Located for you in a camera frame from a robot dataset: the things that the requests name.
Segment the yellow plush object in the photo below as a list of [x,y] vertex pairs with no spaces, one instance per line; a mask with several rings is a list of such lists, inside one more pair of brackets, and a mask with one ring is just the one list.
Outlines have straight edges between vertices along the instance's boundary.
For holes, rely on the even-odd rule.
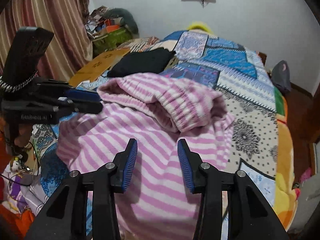
[[190,30],[202,30],[204,32],[207,32],[209,34],[214,35],[213,31],[210,29],[210,27],[203,23],[203,22],[193,22],[188,28],[188,31]]
[[[284,98],[283,101],[285,114],[287,115],[287,105]],[[277,123],[279,143],[276,172],[276,197],[273,209],[285,230],[288,230],[298,206],[297,195],[292,189],[294,181],[293,144],[289,129],[286,125],[286,116],[277,114]]]

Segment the silver screw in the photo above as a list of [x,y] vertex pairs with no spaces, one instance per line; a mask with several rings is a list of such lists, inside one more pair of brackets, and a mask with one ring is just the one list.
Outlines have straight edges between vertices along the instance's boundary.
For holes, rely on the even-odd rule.
[[106,168],[107,169],[113,169],[116,165],[114,163],[107,163]]
[[237,171],[237,175],[239,177],[244,177],[246,175],[246,173],[245,173],[245,171],[239,170],[239,171]]
[[210,168],[210,164],[209,164],[209,163],[201,163],[200,166],[201,166],[201,168],[204,169],[204,170]]
[[79,171],[77,171],[77,170],[70,171],[69,175],[70,175],[70,177],[74,178],[79,175]]

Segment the green fabric patch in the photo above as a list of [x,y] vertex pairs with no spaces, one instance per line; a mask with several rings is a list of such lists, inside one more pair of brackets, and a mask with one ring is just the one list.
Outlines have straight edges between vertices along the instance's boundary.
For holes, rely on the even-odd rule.
[[275,98],[276,98],[276,110],[277,110],[277,113],[285,116],[284,102],[283,102],[283,99],[282,99],[282,94],[278,90],[278,88],[276,88],[276,87],[275,87]]

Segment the curtain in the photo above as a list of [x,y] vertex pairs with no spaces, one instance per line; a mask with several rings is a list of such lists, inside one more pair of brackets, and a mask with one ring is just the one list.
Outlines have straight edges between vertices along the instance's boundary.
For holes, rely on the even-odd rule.
[[55,34],[39,61],[39,76],[68,81],[92,60],[92,43],[84,27],[88,4],[89,0],[10,0],[0,14],[0,73],[16,31],[34,26]]

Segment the pink and white striped garment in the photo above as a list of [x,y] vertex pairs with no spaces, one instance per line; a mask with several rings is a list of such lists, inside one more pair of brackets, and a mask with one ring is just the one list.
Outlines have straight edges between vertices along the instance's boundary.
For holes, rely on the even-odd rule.
[[130,138],[138,156],[125,194],[116,194],[122,230],[140,240],[192,239],[200,195],[185,188],[177,141],[223,170],[233,115],[220,92],[189,79],[138,73],[98,89],[103,111],[60,124],[57,155],[70,170],[95,171],[123,151]]

